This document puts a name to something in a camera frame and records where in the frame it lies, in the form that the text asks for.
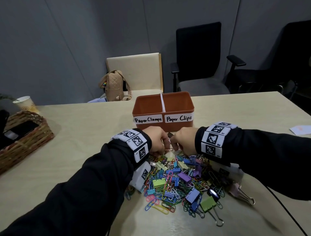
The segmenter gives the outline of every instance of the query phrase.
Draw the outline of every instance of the table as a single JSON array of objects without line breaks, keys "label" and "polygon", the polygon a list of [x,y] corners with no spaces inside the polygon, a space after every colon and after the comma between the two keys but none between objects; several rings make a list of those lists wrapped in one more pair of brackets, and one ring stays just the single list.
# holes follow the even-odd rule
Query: table
[{"label": "table", "polygon": [[[278,92],[192,97],[192,101],[195,127],[222,120],[243,129],[290,134],[293,126],[311,124],[307,113]],[[0,177],[0,230],[42,202],[57,183],[67,181],[111,136],[134,128],[133,106],[134,101],[40,106],[56,136]],[[258,165],[267,163],[258,160]],[[242,190],[256,204],[250,207],[226,194],[221,199],[223,210],[217,208],[224,220],[221,228],[209,214],[192,218],[181,205],[169,215],[155,209],[145,212],[145,198],[135,193],[130,201],[124,200],[110,235],[303,235],[258,180],[246,174]],[[311,235],[310,202],[276,195]]]}]

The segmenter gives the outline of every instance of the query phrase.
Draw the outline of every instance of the orange plastic bin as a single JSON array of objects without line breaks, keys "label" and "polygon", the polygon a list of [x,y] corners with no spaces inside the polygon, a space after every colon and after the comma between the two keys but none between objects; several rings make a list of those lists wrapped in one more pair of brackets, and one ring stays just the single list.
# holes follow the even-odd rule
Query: orange plastic bin
[{"label": "orange plastic bin", "polygon": [[133,108],[133,121],[137,128],[160,126],[165,132],[193,126],[194,106],[188,92],[163,93],[165,112],[160,94],[139,96]]}]

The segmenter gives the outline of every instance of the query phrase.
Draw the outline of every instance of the black jacket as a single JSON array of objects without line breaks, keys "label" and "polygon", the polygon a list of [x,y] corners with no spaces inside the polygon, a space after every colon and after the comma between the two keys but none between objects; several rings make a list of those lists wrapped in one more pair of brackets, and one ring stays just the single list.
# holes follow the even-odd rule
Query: black jacket
[{"label": "black jacket", "polygon": [[[201,127],[196,135],[198,153],[205,129]],[[142,134],[150,149],[150,138]],[[284,195],[310,199],[305,185],[309,184],[311,139],[236,128],[225,137],[222,148],[222,161],[238,163],[244,172]],[[57,184],[44,202],[0,236],[105,235],[137,167],[126,143],[112,140],[104,144],[100,153],[88,158],[67,182]],[[291,186],[299,191],[290,191]]]}]

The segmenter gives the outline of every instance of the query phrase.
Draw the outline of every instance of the beige backpack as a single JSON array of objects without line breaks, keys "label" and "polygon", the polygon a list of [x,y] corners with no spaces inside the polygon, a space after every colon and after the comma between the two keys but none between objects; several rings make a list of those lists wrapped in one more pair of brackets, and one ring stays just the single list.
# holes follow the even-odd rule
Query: beige backpack
[{"label": "beige backpack", "polygon": [[[128,90],[127,97],[124,97],[123,81],[125,81],[126,89]],[[127,101],[132,98],[131,88],[126,82],[122,72],[119,70],[108,72],[104,77],[102,77],[98,86],[100,88],[105,88],[107,101]]]}]

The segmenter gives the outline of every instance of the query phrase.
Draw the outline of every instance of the paper cup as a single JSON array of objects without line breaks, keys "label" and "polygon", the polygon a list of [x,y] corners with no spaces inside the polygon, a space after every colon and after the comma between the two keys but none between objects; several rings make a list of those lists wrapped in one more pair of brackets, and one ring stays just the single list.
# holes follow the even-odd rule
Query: paper cup
[{"label": "paper cup", "polygon": [[13,101],[14,104],[18,105],[19,108],[21,108],[24,111],[31,111],[35,113],[39,113],[38,109],[36,108],[36,105],[31,100],[30,96],[24,96],[16,99]]}]

